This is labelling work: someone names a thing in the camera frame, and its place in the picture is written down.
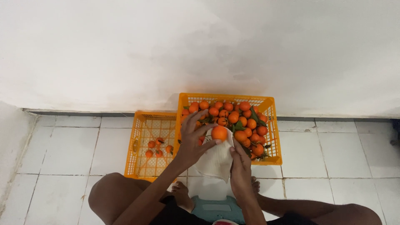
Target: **plastic crate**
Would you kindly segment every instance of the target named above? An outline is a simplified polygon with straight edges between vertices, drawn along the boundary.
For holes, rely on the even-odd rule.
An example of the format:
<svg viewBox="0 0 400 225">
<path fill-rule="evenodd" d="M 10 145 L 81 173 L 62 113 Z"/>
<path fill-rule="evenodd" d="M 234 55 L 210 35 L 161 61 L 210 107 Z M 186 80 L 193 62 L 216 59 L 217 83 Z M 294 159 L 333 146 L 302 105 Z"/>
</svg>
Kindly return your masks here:
<svg viewBox="0 0 400 225">
<path fill-rule="evenodd" d="M 248 101 L 251 105 L 258 106 L 259 112 L 268 118 L 268 133 L 265 136 L 266 143 L 271 145 L 266 149 L 270 157 L 265 157 L 262 161 L 252 161 L 253 165 L 282 165 L 282 154 L 280 152 L 278 126 L 276 124 L 275 100 L 272 97 L 248 96 L 248 95 L 230 95 L 230 94 L 196 94 L 196 93 L 180 93 L 178 102 L 178 117 L 176 118 L 175 141 L 174 148 L 179 148 L 178 139 L 180 136 L 180 118 L 184 106 L 190 105 L 192 102 L 200 102 L 202 100 L 214 104 L 216 101 L 243 102 Z"/>
<path fill-rule="evenodd" d="M 165 151 L 168 145 L 174 145 L 176 113 L 170 112 L 136 112 L 126 157 L 124 176 L 153 182 L 172 161 L 172 155 Z M 148 142 L 162 137 L 160 146 L 163 157 L 147 158 Z"/>
</svg>

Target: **white cloth bag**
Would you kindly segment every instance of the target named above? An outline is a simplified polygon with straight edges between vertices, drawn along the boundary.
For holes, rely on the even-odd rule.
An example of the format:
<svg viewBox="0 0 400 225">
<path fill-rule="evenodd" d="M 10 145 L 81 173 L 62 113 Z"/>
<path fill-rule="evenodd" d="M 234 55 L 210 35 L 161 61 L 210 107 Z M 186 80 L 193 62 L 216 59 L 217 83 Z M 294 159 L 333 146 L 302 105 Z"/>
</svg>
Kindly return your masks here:
<svg viewBox="0 0 400 225">
<path fill-rule="evenodd" d="M 224 142 L 208 149 L 194 164 L 195 169 L 204 177 L 218 178 L 228 183 L 230 168 L 232 166 L 232 156 L 229 148 L 233 147 L 232 132 L 227 129 L 228 136 Z M 203 144 L 211 140 L 211 130 L 207 131 Z"/>
</svg>

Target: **hand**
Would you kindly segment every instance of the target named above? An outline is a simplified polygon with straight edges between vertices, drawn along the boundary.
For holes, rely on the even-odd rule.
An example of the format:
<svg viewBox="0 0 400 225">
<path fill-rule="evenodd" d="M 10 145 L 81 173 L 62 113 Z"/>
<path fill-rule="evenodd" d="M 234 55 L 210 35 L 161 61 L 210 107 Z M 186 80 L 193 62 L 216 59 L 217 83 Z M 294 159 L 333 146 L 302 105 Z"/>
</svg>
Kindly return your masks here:
<svg viewBox="0 0 400 225">
<path fill-rule="evenodd" d="M 182 128 L 180 130 L 182 143 L 173 162 L 177 163 L 183 170 L 187 170 L 189 167 L 193 166 L 208 149 L 221 143 L 221 140 L 211 140 L 204 145 L 198 145 L 200 136 L 209 129 L 218 126 L 218 124 L 208 124 L 207 126 L 200 127 L 196 131 L 194 130 L 196 121 L 207 112 L 208 109 L 198 113 L 194 112 L 188 115 L 182 122 Z"/>
<path fill-rule="evenodd" d="M 229 149 L 233 158 L 230 174 L 232 192 L 238 201 L 249 196 L 254 196 L 251 186 L 251 160 L 236 139 L 233 139 L 235 147 Z"/>
</svg>

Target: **white wall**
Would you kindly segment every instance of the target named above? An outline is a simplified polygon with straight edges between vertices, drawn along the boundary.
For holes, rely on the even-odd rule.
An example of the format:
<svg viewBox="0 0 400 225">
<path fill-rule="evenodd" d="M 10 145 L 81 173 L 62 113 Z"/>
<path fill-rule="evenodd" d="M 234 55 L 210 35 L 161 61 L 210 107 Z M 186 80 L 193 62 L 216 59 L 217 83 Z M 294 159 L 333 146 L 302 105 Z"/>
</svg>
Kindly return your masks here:
<svg viewBox="0 0 400 225">
<path fill-rule="evenodd" d="M 280 116 L 400 117 L 400 1 L 2 1 L 0 100 L 176 110 L 272 96 Z"/>
<path fill-rule="evenodd" d="M 35 116 L 0 101 L 0 215 Z"/>
</svg>

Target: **white tiled floor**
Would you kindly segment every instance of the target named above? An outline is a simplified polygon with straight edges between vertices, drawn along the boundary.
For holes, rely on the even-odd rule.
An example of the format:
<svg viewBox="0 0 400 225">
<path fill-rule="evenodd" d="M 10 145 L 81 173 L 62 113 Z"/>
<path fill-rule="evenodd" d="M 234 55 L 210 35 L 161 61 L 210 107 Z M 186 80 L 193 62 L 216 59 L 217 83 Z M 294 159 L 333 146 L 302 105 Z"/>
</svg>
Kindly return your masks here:
<svg viewBox="0 0 400 225">
<path fill-rule="evenodd" d="M 0 225 L 100 225 L 88 195 L 103 175 L 124 172 L 132 117 L 42 116 L 0 217 Z M 400 149 L 389 123 L 279 121 L 282 166 L 252 166 L 260 193 L 277 199 L 356 203 L 383 224 L 399 224 Z M 232 195 L 229 183 L 190 168 L 189 194 Z M 267 220 L 276 217 L 264 213 Z"/>
</svg>

